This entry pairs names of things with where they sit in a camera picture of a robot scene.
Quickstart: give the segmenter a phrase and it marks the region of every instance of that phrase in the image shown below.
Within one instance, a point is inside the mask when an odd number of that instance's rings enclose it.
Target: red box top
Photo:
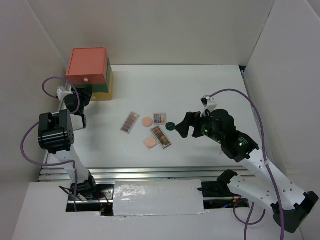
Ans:
[[[74,48],[66,76],[103,74],[105,60],[108,61],[105,47]]]

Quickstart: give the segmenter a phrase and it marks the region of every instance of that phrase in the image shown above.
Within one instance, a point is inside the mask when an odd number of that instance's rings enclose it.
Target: dark green round object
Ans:
[[[173,131],[173,130],[175,130],[175,127],[176,127],[176,125],[175,125],[173,122],[168,122],[168,123],[165,125],[165,128],[166,128],[168,131]]]

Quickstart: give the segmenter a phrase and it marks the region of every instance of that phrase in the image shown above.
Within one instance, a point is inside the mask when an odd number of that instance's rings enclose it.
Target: makeup palette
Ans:
[[[152,128],[151,132],[154,135],[154,137],[157,139],[157,141],[161,144],[163,149],[171,145],[171,142],[169,141],[169,139],[167,138],[167,136],[164,134],[164,132],[161,130],[159,126]]]
[[[155,125],[161,125],[167,123],[167,114],[166,113],[154,113],[153,122]]]
[[[129,116],[126,118],[120,130],[129,134],[131,129],[134,127],[135,123],[137,122],[138,118],[139,118],[139,114],[133,111],[130,112]]]

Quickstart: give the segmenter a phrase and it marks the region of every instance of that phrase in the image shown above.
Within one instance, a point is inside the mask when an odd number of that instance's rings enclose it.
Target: eyeshadow palette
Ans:
[[[163,149],[171,145],[170,140],[167,138],[167,136],[164,134],[164,132],[161,130],[159,126],[152,128],[151,132],[157,139],[157,141],[161,144]]]
[[[167,123],[167,114],[166,113],[154,113],[153,122],[155,125],[166,124]]]
[[[135,123],[137,122],[138,118],[139,118],[139,114],[135,112],[130,112],[129,116],[126,118],[120,130],[129,134],[131,129],[134,127]]]

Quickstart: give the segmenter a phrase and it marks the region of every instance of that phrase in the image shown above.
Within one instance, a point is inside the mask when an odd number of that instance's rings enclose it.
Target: brown eyeshadow palette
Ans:
[[[164,134],[164,132],[159,126],[152,128],[151,132],[154,135],[154,137],[157,139],[157,141],[161,144],[163,149],[171,145],[170,140],[167,138],[167,136]]]
[[[124,124],[120,128],[122,132],[125,132],[126,134],[129,134],[132,128],[134,127],[135,123],[137,122],[139,118],[139,114],[135,112],[130,112],[129,116],[126,118]]]

